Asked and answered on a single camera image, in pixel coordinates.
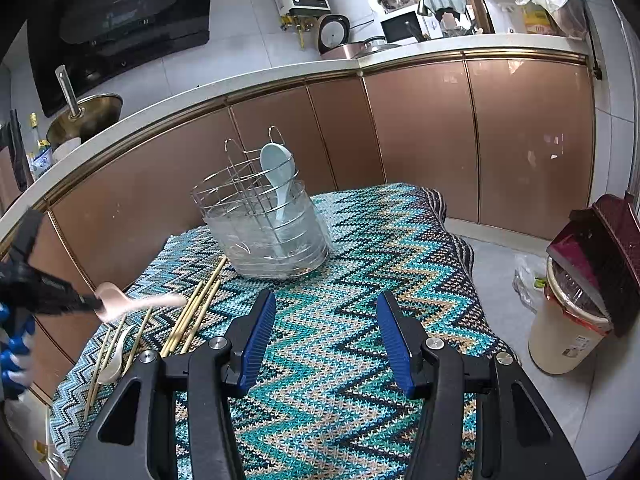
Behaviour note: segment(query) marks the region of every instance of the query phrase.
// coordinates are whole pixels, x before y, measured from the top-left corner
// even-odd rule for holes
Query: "zigzag patterned tablecloth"
[[[244,279],[227,264],[194,347],[224,333],[233,318],[249,311],[258,291],[273,287],[276,321],[258,383],[245,399],[231,399],[247,478],[398,478],[408,463],[421,402],[406,400],[394,383],[376,323],[378,293],[392,290],[406,314],[465,354],[491,357],[508,347],[484,319],[471,280],[473,251],[444,229],[446,206],[439,193],[390,184],[327,193],[314,202],[329,225],[335,253],[315,272],[285,283]],[[206,226],[171,237],[129,294],[188,296],[220,254]],[[159,349],[178,314],[179,309],[159,309],[145,329],[142,349]],[[130,315],[128,323],[140,326],[143,315]],[[51,436],[68,462],[113,391],[103,387],[82,422],[105,332],[103,325],[90,339],[54,397]],[[460,478],[469,478],[476,432],[471,395],[464,413]],[[186,415],[181,394],[180,480],[191,478]]]

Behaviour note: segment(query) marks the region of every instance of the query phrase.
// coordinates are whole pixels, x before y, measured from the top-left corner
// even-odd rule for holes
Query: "brown cabinet door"
[[[468,64],[480,146],[480,223],[552,239],[587,205],[593,97],[585,66]]]
[[[313,195],[335,191],[331,166],[306,88],[250,99],[233,105],[232,110],[246,150],[259,150],[269,142],[269,126],[273,124],[293,153],[306,192]]]
[[[308,88],[338,190],[384,184],[380,147],[361,79]]]
[[[478,221],[476,135],[460,61],[365,79],[388,182],[437,189],[449,216]]]
[[[37,269],[67,280],[81,294],[92,293],[65,251],[49,216],[45,216],[40,225],[29,263]],[[66,356],[74,362],[78,360],[84,345],[100,325],[100,320],[93,312],[65,316],[38,316],[38,322]]]
[[[237,139],[219,110],[140,144],[78,184],[52,211],[94,285],[129,286],[170,235],[203,224],[191,189],[228,165]]]
[[[53,344],[40,325],[33,337],[33,383],[49,397],[73,367],[73,363]]]

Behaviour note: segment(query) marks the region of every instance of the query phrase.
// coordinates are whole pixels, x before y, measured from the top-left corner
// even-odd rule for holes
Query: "microwave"
[[[432,40],[442,38],[442,30],[434,16],[421,16],[417,12],[418,5],[394,10],[380,19],[380,25],[387,43],[406,45],[417,43],[414,35],[409,31],[406,22],[418,28]]]

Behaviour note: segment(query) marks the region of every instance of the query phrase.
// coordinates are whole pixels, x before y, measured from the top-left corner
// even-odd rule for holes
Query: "stainless steel utensil holder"
[[[277,127],[269,129],[269,142]],[[229,165],[208,176],[192,190],[204,221],[236,271],[248,278],[285,280],[317,269],[327,258],[331,240],[324,219],[297,180],[296,168],[287,201],[278,206],[277,188],[267,174],[289,164],[262,171],[260,150],[244,150],[225,141]],[[276,218],[278,210],[280,220]]]

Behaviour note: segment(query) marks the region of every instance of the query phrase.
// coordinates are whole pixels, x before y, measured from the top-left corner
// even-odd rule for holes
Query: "chopsticks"
[[[169,355],[169,345],[171,344],[171,341],[174,339],[174,336],[178,330],[178,327],[182,323],[182,320],[184,319],[184,317],[187,315],[187,312],[191,308],[191,304],[195,300],[197,294],[199,293],[203,285],[204,285],[204,282],[200,280],[196,288],[193,289],[193,292],[191,293],[191,297],[189,298],[189,301],[187,301],[187,304],[182,309],[180,316],[178,316],[178,319],[175,321],[174,327],[171,329],[171,332],[169,333],[169,337],[164,342],[164,345],[162,345],[162,349],[160,351],[161,357],[167,357]]]
[[[222,267],[225,266],[226,261],[227,261],[227,258],[223,254],[222,257],[220,258],[220,262],[218,263],[214,271],[211,273],[211,276],[207,280],[207,283],[202,288],[202,291],[194,300],[187,303],[187,306],[180,314],[178,321],[176,321],[174,329],[172,330],[172,333],[169,335],[169,337],[167,338],[167,341],[164,343],[164,346],[162,347],[162,351],[160,352],[161,357],[163,358],[167,357],[171,352],[175,351],[176,347],[180,343],[180,340],[184,336],[184,333],[187,330],[189,323],[191,322],[191,319],[193,319],[194,314],[198,310],[198,306],[200,305],[204,297],[209,292],[211,285],[220,274],[220,270],[222,270]]]
[[[200,329],[200,324],[202,323],[202,320],[204,319],[204,316],[207,313],[207,309],[209,308],[209,305],[211,305],[211,301],[213,301],[213,297],[216,295],[216,292],[220,288],[220,283],[221,283],[220,280],[217,280],[216,283],[214,283],[213,287],[211,288],[211,291],[207,296],[207,301],[205,301],[204,305],[201,307],[200,312],[198,313],[198,318],[196,319],[196,322],[194,323],[193,328],[191,329],[191,332],[189,332],[187,341],[184,342],[184,345],[182,346],[182,350],[180,350],[181,354],[186,353],[186,351],[191,346],[191,343],[193,342],[193,338],[196,337],[196,334]]]
[[[94,374],[91,377],[91,383],[89,384],[89,390],[86,393],[86,402],[84,404],[84,420],[86,420],[89,415],[89,410],[92,405],[92,397],[94,396],[94,388],[98,379],[98,370],[100,369],[100,362],[102,360],[102,353],[104,352],[104,347],[107,345],[107,341],[109,340],[109,336],[111,335],[111,327],[108,327],[107,333],[104,335],[104,339],[102,340],[102,345],[100,346],[100,351],[98,352],[98,357],[95,360],[95,368]]]
[[[106,367],[107,367],[107,363],[109,362],[109,358],[111,357],[111,352],[113,351],[113,347],[116,344],[116,340],[118,339],[118,336],[120,335],[120,331],[122,330],[122,327],[124,325],[125,320],[127,319],[127,315],[125,314],[124,316],[122,316],[122,319],[120,320],[120,322],[118,323],[118,327],[116,329],[116,332],[113,334],[113,339],[111,340],[111,343],[109,343],[109,348],[107,349],[106,353],[104,354],[104,357],[102,358],[102,363],[100,364],[100,371],[98,371],[97,374],[95,374],[95,382],[94,382],[94,389],[90,391],[91,393],[91,397],[89,397],[89,404],[88,407],[85,406],[84,410],[85,412],[89,413],[89,410],[91,409],[91,407],[94,405],[95,402],[95,398],[98,396],[98,392],[100,391],[100,386],[101,384],[98,384],[98,376],[100,375],[100,372],[103,371]]]
[[[133,342],[131,352],[129,352],[129,357],[127,358],[127,364],[124,367],[123,375],[127,373],[127,370],[129,370],[129,367],[133,363],[133,359],[135,359],[136,357],[136,350],[138,349],[138,344],[140,343],[140,339],[142,338],[142,333],[145,330],[146,322],[149,321],[149,318],[151,317],[151,312],[153,309],[154,308],[151,307],[149,310],[146,311],[145,319],[142,320],[142,324],[140,325],[140,330],[138,330],[138,334],[136,335],[136,340]]]

